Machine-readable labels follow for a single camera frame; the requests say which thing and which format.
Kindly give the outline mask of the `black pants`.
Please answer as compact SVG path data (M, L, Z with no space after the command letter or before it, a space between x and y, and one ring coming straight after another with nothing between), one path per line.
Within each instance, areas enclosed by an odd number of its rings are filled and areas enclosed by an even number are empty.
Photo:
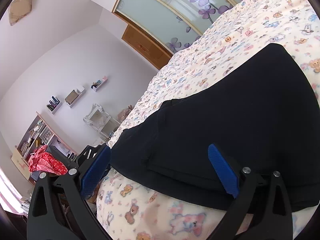
M319 203L319 105L283 46L271 43L211 87L163 102L121 133L110 164L159 193L227 210L233 197L210 145L264 179L278 171L293 211Z

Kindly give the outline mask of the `black desk chair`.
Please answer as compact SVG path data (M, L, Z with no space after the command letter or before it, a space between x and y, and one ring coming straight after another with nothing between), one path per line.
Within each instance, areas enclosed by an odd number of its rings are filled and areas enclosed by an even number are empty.
M46 149L47 153L50 153L55 159L61 161L62 163L70 163L71 159L65 156L56 146L50 145Z

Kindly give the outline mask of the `red patterned cloth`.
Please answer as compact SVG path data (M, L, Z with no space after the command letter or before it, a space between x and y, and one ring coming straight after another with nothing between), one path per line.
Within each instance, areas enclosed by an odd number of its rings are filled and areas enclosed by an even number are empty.
M43 145L31 155L28 161L29 172L44 171L57 176L65 175L67 167L48 153L47 148L47 145Z

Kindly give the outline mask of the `left black gripper device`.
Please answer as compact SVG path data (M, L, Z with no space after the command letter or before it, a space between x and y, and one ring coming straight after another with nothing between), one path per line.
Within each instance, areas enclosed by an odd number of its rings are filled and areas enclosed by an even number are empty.
M102 164L103 166L108 165L108 153L107 144L103 143L98 146L87 145L84 150L77 156L76 163L79 168L89 168L95 163Z

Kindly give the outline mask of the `wooden bookcase with books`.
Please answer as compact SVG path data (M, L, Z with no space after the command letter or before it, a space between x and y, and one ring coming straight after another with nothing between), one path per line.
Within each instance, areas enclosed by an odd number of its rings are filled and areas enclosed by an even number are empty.
M37 113L36 118L25 132L22 140L15 146L11 157L11 161L17 169L32 185L35 185L35 182L39 177L39 172L35 172L34 174L30 173L28 161L30 156L43 145L55 146L61 154L71 160L74 160L78 155L71 146L63 141L48 122Z

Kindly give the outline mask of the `white ornate small shelf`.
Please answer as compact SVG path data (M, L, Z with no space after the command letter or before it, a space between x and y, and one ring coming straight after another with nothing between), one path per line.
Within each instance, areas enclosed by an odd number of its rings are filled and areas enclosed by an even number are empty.
M108 114L101 105L94 103L84 122L93 129L103 141L108 142L120 126L120 122Z

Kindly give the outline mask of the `brown plush toy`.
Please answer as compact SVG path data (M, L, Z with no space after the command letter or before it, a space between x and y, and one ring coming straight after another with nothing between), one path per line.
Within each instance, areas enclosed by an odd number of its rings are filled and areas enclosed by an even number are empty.
M120 113L117 115L117 120L120 123L122 123L127 118L127 116L131 113L132 110L133 110L132 105L129 105L126 108L122 109Z

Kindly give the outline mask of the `beige square ceiling lamp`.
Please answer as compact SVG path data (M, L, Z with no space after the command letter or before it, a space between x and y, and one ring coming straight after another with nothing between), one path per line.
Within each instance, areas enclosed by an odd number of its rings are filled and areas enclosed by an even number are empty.
M15 25L33 9L33 0L14 0L9 6L9 23Z

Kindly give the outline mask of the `sliding glass door wardrobe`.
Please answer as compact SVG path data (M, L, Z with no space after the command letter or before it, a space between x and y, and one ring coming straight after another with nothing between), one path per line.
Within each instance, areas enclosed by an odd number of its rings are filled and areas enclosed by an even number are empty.
M161 69L241 1L117 0L113 12L128 24L122 39Z

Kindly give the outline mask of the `wall shelf with books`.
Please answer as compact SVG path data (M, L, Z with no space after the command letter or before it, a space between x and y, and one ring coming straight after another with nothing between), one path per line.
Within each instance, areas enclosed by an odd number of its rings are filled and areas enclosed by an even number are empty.
M62 102L56 96L52 96L46 105L50 113L55 114L57 110L61 107Z

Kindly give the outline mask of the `wall shelf with brown box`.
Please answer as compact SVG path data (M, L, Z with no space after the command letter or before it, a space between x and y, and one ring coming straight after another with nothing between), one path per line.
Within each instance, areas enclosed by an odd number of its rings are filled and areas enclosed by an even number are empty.
M85 93L85 88L83 86L78 87L74 90L72 90L65 98L65 102L67 105L72 108L78 101L79 99L84 95Z

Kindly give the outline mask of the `wall shelf with small items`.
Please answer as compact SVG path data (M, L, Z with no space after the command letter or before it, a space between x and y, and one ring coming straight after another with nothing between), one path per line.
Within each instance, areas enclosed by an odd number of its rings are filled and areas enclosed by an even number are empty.
M93 82L91 85L91 89L96 92L107 80L108 77L104 76L102 79Z

